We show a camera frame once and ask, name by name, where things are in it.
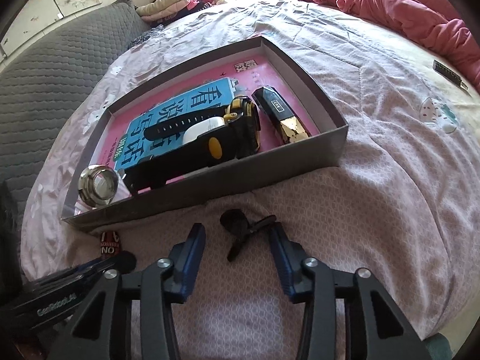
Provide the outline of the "red lighter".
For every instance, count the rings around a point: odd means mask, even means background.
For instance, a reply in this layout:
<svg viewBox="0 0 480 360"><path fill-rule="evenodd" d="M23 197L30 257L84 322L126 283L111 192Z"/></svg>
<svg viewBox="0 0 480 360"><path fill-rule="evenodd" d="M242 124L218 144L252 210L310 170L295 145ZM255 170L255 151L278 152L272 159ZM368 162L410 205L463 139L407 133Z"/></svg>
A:
<svg viewBox="0 0 480 360"><path fill-rule="evenodd" d="M122 251L120 236L117 231L106 231L100 235L100 254L102 259L118 255Z"/></svg>

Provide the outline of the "small black clip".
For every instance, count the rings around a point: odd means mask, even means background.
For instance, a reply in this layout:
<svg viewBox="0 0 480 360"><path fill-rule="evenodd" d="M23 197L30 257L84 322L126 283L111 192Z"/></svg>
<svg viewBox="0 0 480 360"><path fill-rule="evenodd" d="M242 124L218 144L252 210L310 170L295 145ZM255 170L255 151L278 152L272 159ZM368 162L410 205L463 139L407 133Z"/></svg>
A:
<svg viewBox="0 0 480 360"><path fill-rule="evenodd" d="M277 217L272 214L259 221L251 223L240 209L230 209L225 211L220 217L220 224L228 233L235 237L227 255L228 262L231 263L236 259L242 251L242 248L253 236L276 221Z"/></svg>

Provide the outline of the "chrome metal drain fitting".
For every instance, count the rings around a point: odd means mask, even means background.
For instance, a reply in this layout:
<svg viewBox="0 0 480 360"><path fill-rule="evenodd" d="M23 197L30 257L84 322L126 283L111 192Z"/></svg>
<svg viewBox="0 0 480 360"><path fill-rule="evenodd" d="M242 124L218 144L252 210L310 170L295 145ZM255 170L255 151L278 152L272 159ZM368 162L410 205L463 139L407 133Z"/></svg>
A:
<svg viewBox="0 0 480 360"><path fill-rule="evenodd" d="M89 207L106 206L115 197L118 184L118 174L110 167L89 165L80 173L79 197Z"/></svg>

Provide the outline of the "black yellow wristwatch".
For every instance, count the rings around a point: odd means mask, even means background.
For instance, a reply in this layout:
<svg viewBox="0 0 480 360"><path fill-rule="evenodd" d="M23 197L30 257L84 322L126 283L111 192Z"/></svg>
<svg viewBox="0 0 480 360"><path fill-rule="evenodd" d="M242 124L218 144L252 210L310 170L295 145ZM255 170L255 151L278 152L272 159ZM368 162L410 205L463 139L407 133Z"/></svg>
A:
<svg viewBox="0 0 480 360"><path fill-rule="evenodd" d="M223 127L124 169L121 178L128 191L136 195L144 189L159 189L179 176L245 158L259 151L260 117L256 104L245 95L235 97L228 106L191 111L154 124L145 129L144 137L148 141L156 141L178 133L184 135L187 128L215 116L224 118Z"/></svg>

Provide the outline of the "white earbuds case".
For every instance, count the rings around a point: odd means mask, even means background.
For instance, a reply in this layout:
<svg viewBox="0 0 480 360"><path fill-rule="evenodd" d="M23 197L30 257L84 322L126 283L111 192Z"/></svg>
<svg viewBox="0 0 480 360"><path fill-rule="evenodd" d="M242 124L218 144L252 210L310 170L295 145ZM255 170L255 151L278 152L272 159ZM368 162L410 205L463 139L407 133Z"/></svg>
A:
<svg viewBox="0 0 480 360"><path fill-rule="evenodd" d="M204 133L208 133L215 128L223 127L224 125L224 118L220 116L211 117L196 123L187 128L182 138L182 144L185 145L191 141L194 141Z"/></svg>

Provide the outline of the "grey cardboard tray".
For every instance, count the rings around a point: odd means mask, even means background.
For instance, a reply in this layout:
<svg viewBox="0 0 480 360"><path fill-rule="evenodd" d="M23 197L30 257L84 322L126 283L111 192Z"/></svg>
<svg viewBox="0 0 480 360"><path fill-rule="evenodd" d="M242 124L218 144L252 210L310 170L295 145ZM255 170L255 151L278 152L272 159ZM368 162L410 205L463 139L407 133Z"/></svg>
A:
<svg viewBox="0 0 480 360"><path fill-rule="evenodd" d="M148 189L119 199L116 195L105 206L89 207L79 197L80 173L91 164L97 144L116 113L140 101L190 81L204 70L233 61L246 61L264 55L279 69L287 85L300 100L320 133L308 139L281 145L266 152L231 160L186 175L159 189ZM165 211L196 206L227 195L241 194L322 167L337 165L347 138L346 120L315 80L283 49L265 37L253 37L223 46L172 67L116 100L97 122L70 183L61 218L76 228L89 231L106 224L142 219Z"/></svg>

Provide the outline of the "pink patterned bed sheet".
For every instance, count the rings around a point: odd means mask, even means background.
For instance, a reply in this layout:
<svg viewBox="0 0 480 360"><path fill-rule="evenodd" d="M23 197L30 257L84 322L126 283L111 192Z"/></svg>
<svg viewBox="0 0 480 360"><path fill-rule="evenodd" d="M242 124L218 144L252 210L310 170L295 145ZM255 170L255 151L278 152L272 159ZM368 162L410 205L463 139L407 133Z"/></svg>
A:
<svg viewBox="0 0 480 360"><path fill-rule="evenodd" d="M218 6L118 57L66 122L28 196L20 261L30 280L97 258L96 235L60 219L80 154L103 109L160 72L264 35L328 94L349 125L337 167L250 193L121 223L139 268L202 223L192 296L174 310L183 359L293 359L303 308L281 290L269 243L228 262L221 214L274 214L289 238L332 268L368 267L420 337L479 294L479 96L432 71L432 55L396 33L305 2Z"/></svg>

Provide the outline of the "pink Chinese workbook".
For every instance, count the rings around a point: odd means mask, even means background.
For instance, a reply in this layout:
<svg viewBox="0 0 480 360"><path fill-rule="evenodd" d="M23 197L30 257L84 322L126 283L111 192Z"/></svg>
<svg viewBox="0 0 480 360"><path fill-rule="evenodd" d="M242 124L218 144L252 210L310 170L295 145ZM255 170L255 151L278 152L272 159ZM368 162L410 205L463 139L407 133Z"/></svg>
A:
<svg viewBox="0 0 480 360"><path fill-rule="evenodd" d="M264 55L224 63L114 115L91 164L120 177L116 196L161 188L227 161L320 133Z"/></svg>

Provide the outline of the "black and gold lighter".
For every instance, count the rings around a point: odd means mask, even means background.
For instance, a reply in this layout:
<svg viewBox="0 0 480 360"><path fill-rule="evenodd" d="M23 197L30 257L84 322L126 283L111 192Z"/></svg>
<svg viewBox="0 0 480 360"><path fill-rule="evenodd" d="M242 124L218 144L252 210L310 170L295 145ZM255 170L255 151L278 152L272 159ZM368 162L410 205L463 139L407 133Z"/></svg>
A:
<svg viewBox="0 0 480 360"><path fill-rule="evenodd" d="M309 133L283 96L271 86L256 89L253 99L268 116L284 144L309 138Z"/></svg>

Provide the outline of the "grey quilted headboard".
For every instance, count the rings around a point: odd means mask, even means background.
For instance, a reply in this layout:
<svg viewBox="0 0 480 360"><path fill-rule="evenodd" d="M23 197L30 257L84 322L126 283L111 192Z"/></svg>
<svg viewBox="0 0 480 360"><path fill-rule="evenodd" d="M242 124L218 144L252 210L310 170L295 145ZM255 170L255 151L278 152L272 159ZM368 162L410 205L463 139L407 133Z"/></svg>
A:
<svg viewBox="0 0 480 360"><path fill-rule="evenodd" d="M133 2L116 0L47 33L1 72L1 182L19 211L60 129L146 30Z"/></svg>

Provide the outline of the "folded clothes pile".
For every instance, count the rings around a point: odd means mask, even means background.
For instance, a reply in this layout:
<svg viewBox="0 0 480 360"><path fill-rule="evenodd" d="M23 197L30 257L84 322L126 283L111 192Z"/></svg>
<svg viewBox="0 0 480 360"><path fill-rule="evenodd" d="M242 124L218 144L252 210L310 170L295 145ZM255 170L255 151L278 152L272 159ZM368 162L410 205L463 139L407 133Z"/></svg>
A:
<svg viewBox="0 0 480 360"><path fill-rule="evenodd" d="M224 3L224 0L154 0L136 8L141 19L152 28L163 27L193 13Z"/></svg>

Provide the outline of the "pink quilted duvet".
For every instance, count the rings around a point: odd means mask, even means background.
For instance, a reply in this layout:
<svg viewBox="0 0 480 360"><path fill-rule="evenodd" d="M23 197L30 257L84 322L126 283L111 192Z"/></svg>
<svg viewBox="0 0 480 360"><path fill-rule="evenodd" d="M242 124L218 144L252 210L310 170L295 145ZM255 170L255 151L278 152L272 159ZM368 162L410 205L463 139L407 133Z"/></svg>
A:
<svg viewBox="0 0 480 360"><path fill-rule="evenodd" d="M479 88L479 45L448 0L301 0L329 5L400 33L445 57Z"/></svg>

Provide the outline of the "floral wall painting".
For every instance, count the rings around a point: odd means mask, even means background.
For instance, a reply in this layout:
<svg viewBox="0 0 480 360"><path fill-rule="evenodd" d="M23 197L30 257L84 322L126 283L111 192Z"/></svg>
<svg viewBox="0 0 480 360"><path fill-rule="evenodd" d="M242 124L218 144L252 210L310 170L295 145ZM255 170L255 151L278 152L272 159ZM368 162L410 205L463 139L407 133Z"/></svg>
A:
<svg viewBox="0 0 480 360"><path fill-rule="evenodd" d="M102 0L28 0L1 39L1 57L6 58L53 23Z"/></svg>

